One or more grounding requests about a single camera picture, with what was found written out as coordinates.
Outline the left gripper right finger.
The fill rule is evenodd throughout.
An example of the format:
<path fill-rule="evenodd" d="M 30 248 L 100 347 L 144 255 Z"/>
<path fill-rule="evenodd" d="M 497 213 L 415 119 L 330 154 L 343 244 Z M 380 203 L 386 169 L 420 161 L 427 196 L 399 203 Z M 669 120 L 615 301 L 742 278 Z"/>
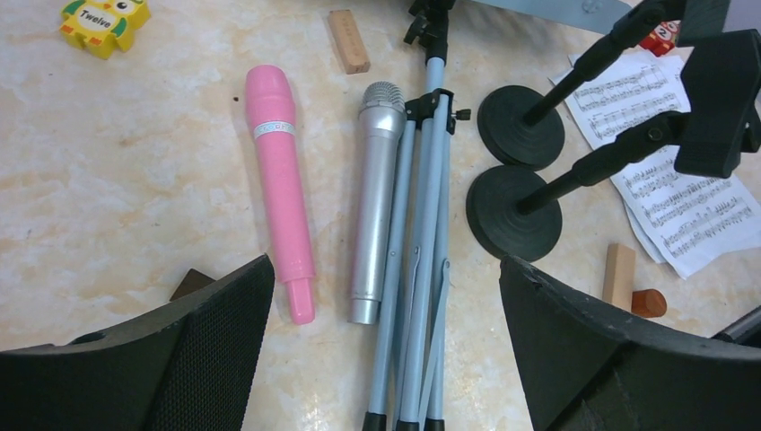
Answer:
<path fill-rule="evenodd" d="M 535 429 L 759 429 L 758 347 L 645 320 L 513 256 L 499 284 Z"/>

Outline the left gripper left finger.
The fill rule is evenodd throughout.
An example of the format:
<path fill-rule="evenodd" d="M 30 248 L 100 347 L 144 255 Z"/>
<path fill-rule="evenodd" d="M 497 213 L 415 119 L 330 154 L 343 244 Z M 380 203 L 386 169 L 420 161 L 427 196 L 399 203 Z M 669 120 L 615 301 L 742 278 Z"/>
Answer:
<path fill-rule="evenodd" d="M 274 288 L 264 255 L 66 345 L 4 351 L 2 429 L 241 429 Z"/>

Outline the black stand of pink microphone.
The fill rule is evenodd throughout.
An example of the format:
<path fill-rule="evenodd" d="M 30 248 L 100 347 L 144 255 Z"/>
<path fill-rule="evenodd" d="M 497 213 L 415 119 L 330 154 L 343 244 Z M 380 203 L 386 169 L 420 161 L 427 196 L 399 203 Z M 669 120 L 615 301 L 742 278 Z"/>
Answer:
<path fill-rule="evenodd" d="M 729 178 L 742 154 L 755 153 L 760 146 L 755 108 L 759 32 L 724 32 L 698 41 L 681 78 L 689 112 L 663 111 L 623 131 L 551 182 L 508 165 L 478 175 L 468 190 L 466 215 L 481 247 L 498 259 L 513 256 L 533 262 L 545 257 L 562 232 L 559 198 L 594 186 L 667 145 L 678 147 L 677 172 Z"/>

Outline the light blue music stand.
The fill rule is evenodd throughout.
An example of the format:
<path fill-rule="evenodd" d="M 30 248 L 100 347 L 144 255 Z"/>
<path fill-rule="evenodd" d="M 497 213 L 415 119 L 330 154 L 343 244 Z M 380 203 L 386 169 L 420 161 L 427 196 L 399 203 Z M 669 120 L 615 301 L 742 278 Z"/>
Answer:
<path fill-rule="evenodd" d="M 425 91 L 405 98 L 366 430 L 442 430 L 450 281 L 450 141 L 468 110 L 446 90 L 451 1 L 416 1 L 404 41 L 425 50 Z"/>

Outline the black round microphone stand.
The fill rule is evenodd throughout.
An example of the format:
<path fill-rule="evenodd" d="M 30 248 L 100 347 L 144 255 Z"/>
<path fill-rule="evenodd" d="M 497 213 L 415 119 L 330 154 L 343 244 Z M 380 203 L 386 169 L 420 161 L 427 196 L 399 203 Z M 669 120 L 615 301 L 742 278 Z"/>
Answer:
<path fill-rule="evenodd" d="M 661 23 L 679 21 L 685 1 L 642 1 L 590 46 L 573 69 L 545 95 L 529 87 L 507 85 L 489 93 L 479 106 L 477 127 L 488 151 L 501 163 L 539 171 L 564 147 L 564 124 L 556 107 L 582 84 L 597 78 L 622 53 Z"/>

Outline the pink microphone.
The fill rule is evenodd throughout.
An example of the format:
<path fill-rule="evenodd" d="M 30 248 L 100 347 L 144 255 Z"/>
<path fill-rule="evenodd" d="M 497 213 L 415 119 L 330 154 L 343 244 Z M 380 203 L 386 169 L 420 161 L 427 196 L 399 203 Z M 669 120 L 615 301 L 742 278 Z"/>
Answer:
<path fill-rule="evenodd" d="M 316 276 L 296 145 L 296 108 L 284 71 L 273 65 L 250 69 L 245 112 L 254 139 L 276 278 L 284 285 L 292 322 L 315 319 Z"/>

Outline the grey microphone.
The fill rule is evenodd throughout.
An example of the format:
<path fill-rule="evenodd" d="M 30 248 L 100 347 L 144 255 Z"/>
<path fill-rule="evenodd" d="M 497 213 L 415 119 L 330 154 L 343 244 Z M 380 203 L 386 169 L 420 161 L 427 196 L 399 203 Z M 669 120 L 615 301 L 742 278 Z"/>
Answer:
<path fill-rule="evenodd" d="M 401 89 L 370 84 L 359 109 L 363 161 L 351 271 L 349 321 L 373 325 L 382 298 L 398 147 L 407 114 Z"/>

